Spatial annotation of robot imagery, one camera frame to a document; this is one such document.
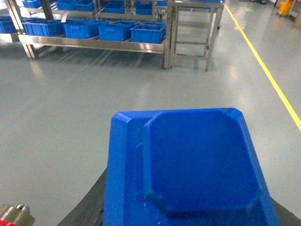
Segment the stainless steel rack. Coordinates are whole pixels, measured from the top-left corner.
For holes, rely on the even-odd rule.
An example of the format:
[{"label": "stainless steel rack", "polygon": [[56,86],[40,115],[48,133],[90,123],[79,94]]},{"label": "stainless steel rack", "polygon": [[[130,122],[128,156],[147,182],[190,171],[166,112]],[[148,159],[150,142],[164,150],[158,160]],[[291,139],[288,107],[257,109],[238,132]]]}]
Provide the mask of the stainless steel rack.
[{"label": "stainless steel rack", "polygon": [[[36,58],[39,53],[46,50],[51,46],[58,47],[75,47],[75,48],[94,48],[94,49],[111,49],[111,50],[121,50],[121,51],[133,51],[133,52],[144,52],[144,53],[157,53],[164,54],[164,68],[171,68],[174,57],[180,56],[176,54],[176,45],[177,44],[193,44],[193,45],[204,45],[204,55],[202,56],[189,56],[189,55],[181,55],[183,57],[192,57],[194,59],[205,59],[206,63],[206,71],[209,68],[210,59],[212,55],[212,50],[214,46],[214,40],[218,33],[217,28],[221,22],[222,11],[224,8],[224,3],[220,4],[212,4],[212,3],[204,3],[204,2],[192,2],[191,0],[153,0],[153,6],[156,1],[167,1],[166,9],[166,38],[160,44],[150,44],[150,43],[136,43],[131,42],[131,40],[127,40],[125,42],[118,41],[102,41],[98,40],[98,37],[94,37],[88,40],[83,39],[69,39],[66,37],[40,37],[40,36],[30,36],[26,35],[23,25],[22,25],[22,17],[20,14],[20,10],[17,6],[16,0],[5,0],[9,13],[14,21],[15,27],[18,30],[19,40],[22,42],[25,52],[28,57]],[[49,0],[41,0],[42,3],[42,11],[45,14],[45,18],[47,20],[52,20],[53,13],[58,12],[57,9],[54,8],[54,5],[49,3]],[[210,13],[210,21],[208,23],[208,32],[206,36],[206,40],[204,42],[188,42],[188,41],[178,41],[177,40],[177,30],[178,30],[178,20],[179,20],[179,11],[197,11],[197,12],[205,12]],[[212,21],[214,14],[215,20],[212,28]],[[97,18],[115,18],[114,14],[103,13],[101,8],[97,12]],[[124,15],[118,14],[118,18],[120,16],[122,19],[132,19],[132,20],[143,20],[140,17],[141,15],[135,15],[130,13],[126,13]],[[34,44],[43,45],[44,47],[40,49],[35,49],[33,47]]]},{"label": "stainless steel rack", "polygon": [[19,36],[15,34],[0,34],[0,42],[16,42],[19,41]]}]

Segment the metal shelf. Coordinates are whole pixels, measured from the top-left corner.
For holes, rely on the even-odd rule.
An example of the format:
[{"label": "metal shelf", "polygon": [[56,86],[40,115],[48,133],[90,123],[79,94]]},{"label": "metal shelf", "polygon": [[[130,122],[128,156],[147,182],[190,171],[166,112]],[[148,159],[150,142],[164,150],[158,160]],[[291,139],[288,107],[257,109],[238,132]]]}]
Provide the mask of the metal shelf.
[{"label": "metal shelf", "polygon": [[119,14],[119,13],[103,13],[101,12],[102,18],[111,19],[124,19],[124,20],[153,20],[152,15],[137,15],[137,14]]},{"label": "metal shelf", "polygon": [[0,34],[0,42],[16,42],[19,41],[18,34]]},{"label": "metal shelf", "polygon": [[[13,18],[14,24],[19,35],[19,40],[24,46],[24,50],[28,57],[36,58],[37,54],[47,49],[49,46],[58,47],[73,47],[73,48],[94,48],[94,49],[110,49],[118,51],[132,51],[132,52],[143,52],[143,53],[158,53],[164,54],[164,67],[169,69],[172,64],[174,57],[187,57],[193,59],[204,59],[206,60],[206,71],[209,68],[212,50],[214,46],[214,40],[218,32],[218,27],[222,18],[222,11],[224,9],[224,3],[212,4],[195,2],[190,0],[152,0],[153,9],[152,15],[136,15],[132,14],[133,10],[126,10],[124,14],[111,14],[104,13],[100,8],[96,8],[96,1],[93,0],[95,5],[94,12],[80,12],[80,11],[63,11],[57,10],[55,3],[52,5],[49,0],[41,0],[42,8],[39,9],[27,9],[31,12],[44,13],[47,20],[53,20],[53,14],[62,14],[63,18],[69,15],[74,16],[95,16],[96,19],[103,18],[118,18],[118,19],[130,19],[130,20],[155,20],[156,13],[159,10],[166,10],[166,39],[161,44],[149,44],[149,43],[135,43],[131,41],[118,42],[118,41],[102,41],[98,40],[98,37],[92,39],[69,39],[62,36],[59,37],[40,37],[40,36],[29,36],[25,34],[22,25],[22,16],[18,10],[16,0],[5,0],[8,6],[10,15]],[[156,1],[167,1],[167,7],[155,6]],[[189,12],[205,12],[210,13],[210,20],[208,25],[207,37],[204,42],[190,42],[186,40],[177,40],[178,33],[178,20],[179,11]],[[212,27],[213,17],[216,14],[214,25]],[[39,44],[44,47],[41,49],[35,49],[34,44]],[[177,44],[191,44],[191,45],[204,45],[204,54],[190,56],[186,54],[178,54],[176,52]]]},{"label": "metal shelf", "polygon": [[[42,8],[26,8],[26,10],[29,13],[44,13]],[[58,10],[56,8],[52,9],[53,14],[62,15],[66,12],[68,12],[69,16],[94,16],[97,13],[97,10],[94,10],[93,12],[85,12],[85,11]]]},{"label": "metal shelf", "polygon": [[30,35],[19,35],[22,43],[40,44],[46,46],[110,49],[119,51],[159,53],[164,54],[165,40],[162,44],[147,44],[130,41],[101,41],[95,39],[69,39],[64,37],[40,37]]}]

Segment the steel table leg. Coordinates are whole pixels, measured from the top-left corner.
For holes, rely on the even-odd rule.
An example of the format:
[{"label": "steel table leg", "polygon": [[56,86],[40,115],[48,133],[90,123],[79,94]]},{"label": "steel table leg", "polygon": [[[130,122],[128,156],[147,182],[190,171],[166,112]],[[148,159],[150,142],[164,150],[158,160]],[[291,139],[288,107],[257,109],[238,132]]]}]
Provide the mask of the steel table leg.
[{"label": "steel table leg", "polygon": [[171,55],[171,33],[172,33],[172,6],[173,0],[167,1],[167,16],[166,16],[166,41],[165,41],[165,47],[164,47],[164,68],[169,69],[170,68],[170,55]]},{"label": "steel table leg", "polygon": [[213,32],[212,32],[212,37],[211,37],[211,41],[209,44],[209,52],[208,52],[208,58],[207,58],[207,62],[206,62],[206,72],[208,71],[209,65],[210,65],[210,60],[211,60],[211,55],[212,55],[212,50],[213,50],[213,46],[214,46],[214,41],[215,41],[215,37],[217,35],[217,26],[218,23],[221,21],[221,17],[222,17],[222,9],[219,8],[217,9],[217,13],[216,13],[216,17],[214,20],[214,27],[213,27]]}]

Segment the blue plastic bin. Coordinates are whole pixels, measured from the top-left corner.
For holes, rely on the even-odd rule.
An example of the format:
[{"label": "blue plastic bin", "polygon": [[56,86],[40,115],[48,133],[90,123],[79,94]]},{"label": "blue plastic bin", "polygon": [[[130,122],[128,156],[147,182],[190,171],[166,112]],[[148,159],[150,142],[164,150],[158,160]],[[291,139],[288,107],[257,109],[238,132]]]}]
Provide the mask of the blue plastic bin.
[{"label": "blue plastic bin", "polygon": [[98,27],[99,40],[125,41],[131,38],[131,25],[108,24]]},{"label": "blue plastic bin", "polygon": [[167,1],[157,1],[157,6],[167,7]]},{"label": "blue plastic bin", "polygon": [[23,25],[28,35],[53,37],[65,34],[63,23],[60,21],[23,22]]},{"label": "blue plastic bin", "polygon": [[120,1],[112,1],[109,2],[105,7],[104,7],[104,11],[106,13],[124,13],[125,12],[125,8],[124,8],[124,2],[120,2]]},{"label": "blue plastic bin", "polygon": [[59,0],[56,5],[59,10],[77,10],[76,3],[79,0]]},{"label": "blue plastic bin", "polygon": [[40,8],[42,6],[40,0],[23,0],[25,8]]},{"label": "blue plastic bin", "polygon": [[137,5],[136,6],[137,15],[152,15],[152,5]]},{"label": "blue plastic bin", "polygon": [[93,12],[95,9],[93,0],[80,0],[75,6],[78,11]]},{"label": "blue plastic bin", "polygon": [[0,33],[14,34],[17,30],[10,16],[0,16]]},{"label": "blue plastic bin", "polygon": [[89,39],[99,35],[98,26],[109,24],[109,21],[89,20],[65,24],[66,38]]},{"label": "blue plastic bin", "polygon": [[135,4],[137,6],[139,6],[139,5],[151,5],[152,1],[137,1]]},{"label": "blue plastic bin", "polygon": [[115,114],[103,226],[280,226],[242,113]]},{"label": "blue plastic bin", "polygon": [[166,23],[159,23],[159,22],[144,22],[144,23],[142,23],[142,24],[164,27],[164,29],[163,29],[163,35],[164,35],[164,37],[166,36]]},{"label": "blue plastic bin", "polygon": [[145,42],[160,44],[164,39],[165,27],[155,25],[139,25],[131,28],[132,42]]},{"label": "blue plastic bin", "polygon": [[120,20],[120,21],[113,22],[112,24],[121,24],[121,25],[128,25],[128,26],[131,26],[131,27],[135,27],[135,26],[139,25],[140,22],[139,21],[123,21],[123,20]]}]

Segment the metal table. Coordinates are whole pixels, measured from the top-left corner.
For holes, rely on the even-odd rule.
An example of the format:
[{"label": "metal table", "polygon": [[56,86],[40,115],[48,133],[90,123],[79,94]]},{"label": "metal table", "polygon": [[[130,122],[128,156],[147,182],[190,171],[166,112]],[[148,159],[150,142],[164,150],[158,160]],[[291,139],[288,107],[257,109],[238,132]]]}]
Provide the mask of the metal table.
[{"label": "metal table", "polygon": [[[175,57],[189,57],[196,60],[206,60],[205,69],[207,72],[211,61],[214,41],[221,24],[224,2],[220,4],[211,4],[211,3],[195,2],[190,0],[175,0],[172,3],[172,6],[173,6],[173,13],[172,13],[172,37],[171,37],[171,65],[173,65]],[[204,40],[203,42],[192,42],[192,41],[184,41],[184,40],[177,39],[180,11],[210,13],[206,40]],[[214,24],[212,26],[214,14],[216,14],[216,16],[215,16]],[[177,54],[176,53],[177,44],[203,45],[205,46],[204,54],[194,55],[194,56],[187,55],[187,54]]]}]

